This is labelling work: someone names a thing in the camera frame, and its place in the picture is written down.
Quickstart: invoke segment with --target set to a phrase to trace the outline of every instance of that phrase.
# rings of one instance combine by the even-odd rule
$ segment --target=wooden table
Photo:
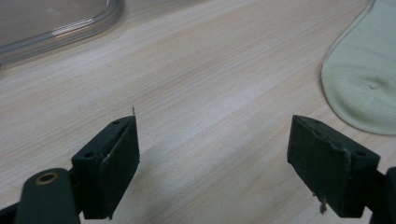
[[[319,212],[287,163],[293,114],[396,164],[396,137],[341,121],[322,59],[367,0],[126,0],[105,34],[0,70],[0,207],[135,107],[141,163],[113,221],[368,223]]]

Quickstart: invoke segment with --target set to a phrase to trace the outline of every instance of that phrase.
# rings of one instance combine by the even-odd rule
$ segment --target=clear plastic container
[[[97,35],[123,0],[0,0],[0,67]]]

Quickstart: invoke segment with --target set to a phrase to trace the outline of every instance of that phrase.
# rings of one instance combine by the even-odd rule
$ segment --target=light wood grain surface
[[[105,35],[0,70],[0,206],[135,107],[141,163],[114,219],[83,223],[368,223],[322,215],[287,163],[291,116],[396,164],[396,137],[329,108],[322,59],[367,0],[126,0]]]

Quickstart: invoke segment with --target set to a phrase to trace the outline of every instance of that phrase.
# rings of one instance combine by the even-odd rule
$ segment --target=light green cloth
[[[333,111],[370,133],[396,134],[396,0],[371,0],[322,66]]]

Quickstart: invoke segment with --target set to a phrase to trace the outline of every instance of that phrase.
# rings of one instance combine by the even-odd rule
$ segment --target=screw hole
[[[84,157],[85,158],[92,158],[94,155],[95,154],[93,152],[88,152],[88,153],[85,153]]]
[[[356,153],[356,155],[358,155],[358,156],[366,156],[366,153],[364,153],[364,152],[357,151],[357,152],[355,152],[355,153]]]
[[[39,176],[36,180],[35,183],[37,185],[47,185],[51,183],[52,181],[56,180],[58,178],[57,173],[46,173],[41,176]]]

